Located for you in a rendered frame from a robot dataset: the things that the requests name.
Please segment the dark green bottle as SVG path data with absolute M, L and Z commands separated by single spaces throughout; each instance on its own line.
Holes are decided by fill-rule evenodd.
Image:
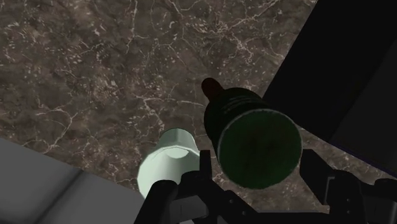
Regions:
M 223 174 L 235 184 L 264 189 L 287 178 L 302 154 L 294 121 L 253 91 L 225 89 L 214 78 L 201 84 L 209 103 L 204 127 Z

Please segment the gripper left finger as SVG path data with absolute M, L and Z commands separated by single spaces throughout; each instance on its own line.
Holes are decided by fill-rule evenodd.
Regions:
M 200 152 L 199 170 L 172 180 L 158 180 L 150 188 L 134 224 L 231 224 L 227 200 L 212 180 L 211 152 Z

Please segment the pale green cup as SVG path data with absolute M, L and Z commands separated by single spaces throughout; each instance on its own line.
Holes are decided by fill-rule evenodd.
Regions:
M 199 170 L 199 163 L 200 151 L 193 136 L 184 129 L 166 130 L 139 166 L 139 192 L 147 197 L 153 183 L 159 180 L 179 184 L 184 173 Z

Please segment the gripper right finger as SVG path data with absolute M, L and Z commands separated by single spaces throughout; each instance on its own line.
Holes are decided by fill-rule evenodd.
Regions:
M 304 149 L 299 173 L 329 215 L 340 224 L 397 224 L 397 180 L 362 182 L 333 169 L 314 150 Z

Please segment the black robot stand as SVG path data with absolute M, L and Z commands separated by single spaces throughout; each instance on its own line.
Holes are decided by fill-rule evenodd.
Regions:
M 318 0 L 263 98 L 397 177 L 397 0 Z

